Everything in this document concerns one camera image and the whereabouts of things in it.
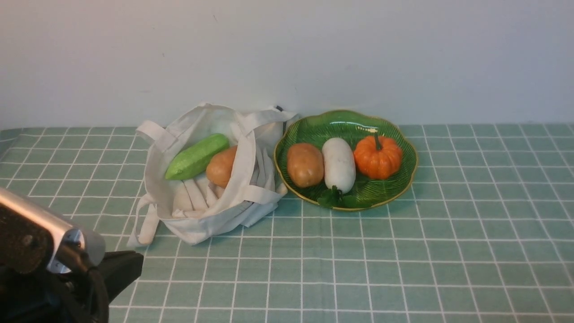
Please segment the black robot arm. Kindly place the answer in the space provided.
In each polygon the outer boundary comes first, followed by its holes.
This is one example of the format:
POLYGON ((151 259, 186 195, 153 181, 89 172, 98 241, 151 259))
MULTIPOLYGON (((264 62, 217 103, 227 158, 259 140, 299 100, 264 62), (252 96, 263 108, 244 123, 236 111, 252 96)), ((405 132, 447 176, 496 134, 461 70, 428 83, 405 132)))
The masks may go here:
POLYGON ((1 189, 1 321, 107 323, 109 305, 142 273, 136 251, 1 189))

